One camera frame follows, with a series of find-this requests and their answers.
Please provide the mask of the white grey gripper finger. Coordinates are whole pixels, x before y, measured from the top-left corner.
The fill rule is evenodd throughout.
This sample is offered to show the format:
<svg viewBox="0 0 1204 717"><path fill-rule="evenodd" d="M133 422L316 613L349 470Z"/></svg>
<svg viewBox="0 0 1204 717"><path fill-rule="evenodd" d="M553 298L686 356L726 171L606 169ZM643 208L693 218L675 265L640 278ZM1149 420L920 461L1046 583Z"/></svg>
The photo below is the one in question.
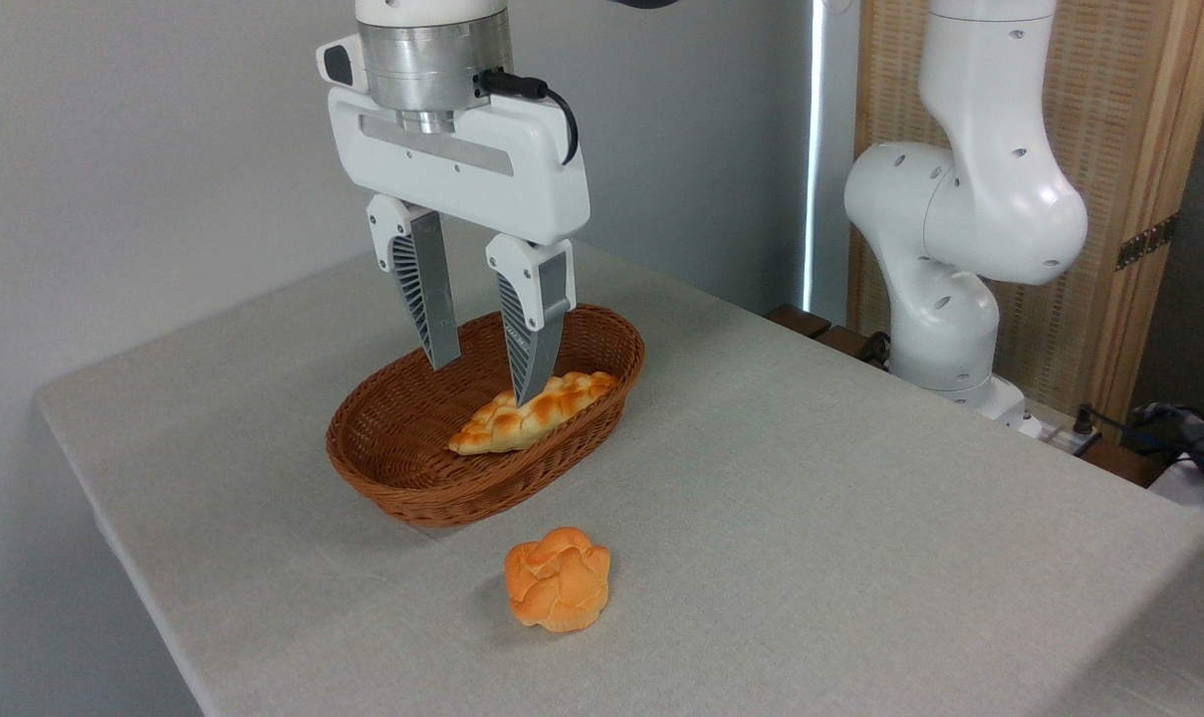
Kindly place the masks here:
<svg viewBox="0 0 1204 717"><path fill-rule="evenodd" d="M396 282L427 361L439 371L461 356L439 214L378 194L366 218L379 268Z"/></svg>
<svg viewBox="0 0 1204 717"><path fill-rule="evenodd" d="M543 393L557 361L565 314L576 307L573 245L535 245L498 233L486 245L496 272L512 387L519 405Z"/></svg>

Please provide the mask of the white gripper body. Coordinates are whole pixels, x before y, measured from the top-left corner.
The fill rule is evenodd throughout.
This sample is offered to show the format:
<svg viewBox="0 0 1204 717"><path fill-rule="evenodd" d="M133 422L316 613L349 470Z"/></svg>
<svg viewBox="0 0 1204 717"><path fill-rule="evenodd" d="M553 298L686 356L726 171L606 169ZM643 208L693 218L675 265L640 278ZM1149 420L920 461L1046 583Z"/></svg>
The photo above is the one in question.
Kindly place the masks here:
<svg viewBox="0 0 1204 717"><path fill-rule="evenodd" d="M551 245L590 218L582 154L563 164L566 123L551 102L492 97L452 134L419 134L350 88L327 95L341 162L359 186Z"/></svg>

